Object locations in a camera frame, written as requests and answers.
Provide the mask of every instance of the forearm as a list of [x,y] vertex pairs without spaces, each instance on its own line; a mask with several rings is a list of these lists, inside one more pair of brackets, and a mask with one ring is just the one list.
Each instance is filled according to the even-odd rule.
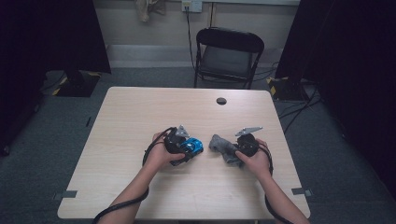
[[309,223],[300,209],[289,199],[269,174],[257,176],[274,211],[292,223]]
[[[157,173],[152,167],[143,166],[134,180],[122,191],[122,193],[110,205],[124,203],[143,195],[149,187],[149,183]],[[100,219],[98,223],[133,223],[140,203],[136,203],[119,210],[113,211]]]

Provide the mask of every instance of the chair seat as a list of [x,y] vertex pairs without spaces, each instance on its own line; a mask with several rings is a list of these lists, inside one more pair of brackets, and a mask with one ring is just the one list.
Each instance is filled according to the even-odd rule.
[[207,46],[200,71],[247,78],[251,67],[251,59],[252,54],[249,52]]

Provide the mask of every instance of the table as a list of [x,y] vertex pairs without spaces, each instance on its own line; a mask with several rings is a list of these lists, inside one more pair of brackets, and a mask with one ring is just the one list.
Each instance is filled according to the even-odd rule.
[[[226,105],[218,105],[223,97]],[[154,133],[182,124],[200,139],[204,152],[177,167],[162,169],[150,184],[137,219],[269,219],[258,181],[248,169],[225,164],[210,150],[214,133],[236,142],[244,127],[267,142],[274,179],[309,217],[290,151],[267,91],[113,87],[106,94],[67,190],[60,218],[94,218],[107,208],[141,168]]]

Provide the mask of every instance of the person's right hand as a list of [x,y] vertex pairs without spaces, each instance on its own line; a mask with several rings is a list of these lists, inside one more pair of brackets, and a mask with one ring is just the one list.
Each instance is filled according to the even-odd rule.
[[[256,138],[260,147],[267,147],[267,144],[259,138]],[[269,159],[267,155],[262,150],[257,150],[256,154],[252,157],[248,157],[240,151],[235,151],[235,155],[241,159],[247,166],[247,168],[255,175],[269,175]]]

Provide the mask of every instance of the hand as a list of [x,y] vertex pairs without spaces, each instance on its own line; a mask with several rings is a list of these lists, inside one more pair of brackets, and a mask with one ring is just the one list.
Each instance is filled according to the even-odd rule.
[[[256,138],[256,141],[259,143],[260,147],[268,147],[267,143],[262,141],[259,138]],[[257,150],[256,154],[254,154],[252,157],[248,157],[245,154],[243,154],[240,151],[236,151],[235,155],[241,159],[246,165],[247,168],[255,175],[269,175],[270,170],[269,170],[269,159],[267,155],[261,150]]]
[[[160,133],[154,134],[154,136],[152,137],[152,141],[154,141],[159,135]],[[148,154],[148,159],[145,163],[145,166],[151,166],[156,170],[160,170],[165,164],[169,163],[169,161],[178,161],[185,157],[183,153],[169,153],[165,148],[163,137],[158,139],[156,143],[157,144]]]

